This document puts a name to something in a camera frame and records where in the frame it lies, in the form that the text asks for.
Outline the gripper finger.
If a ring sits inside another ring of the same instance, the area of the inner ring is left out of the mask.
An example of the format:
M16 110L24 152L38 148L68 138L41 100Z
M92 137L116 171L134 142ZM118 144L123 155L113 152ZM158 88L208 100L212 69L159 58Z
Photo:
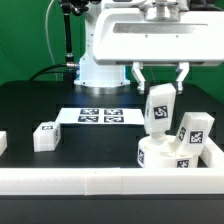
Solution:
M190 64L188 62L180 62L176 67L176 87L178 94L181 94L183 92L183 81L187 77L189 70Z
M142 74L143 64L141 62L134 62L132 64L132 75L134 76L136 82L138 83L138 91L143 94L145 91L145 78Z

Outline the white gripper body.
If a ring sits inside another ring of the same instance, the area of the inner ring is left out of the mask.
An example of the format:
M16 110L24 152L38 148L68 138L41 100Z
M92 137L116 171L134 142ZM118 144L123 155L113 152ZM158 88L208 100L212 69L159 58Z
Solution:
M224 62L224 11L190 11L176 0L105 0L96 22L99 64Z

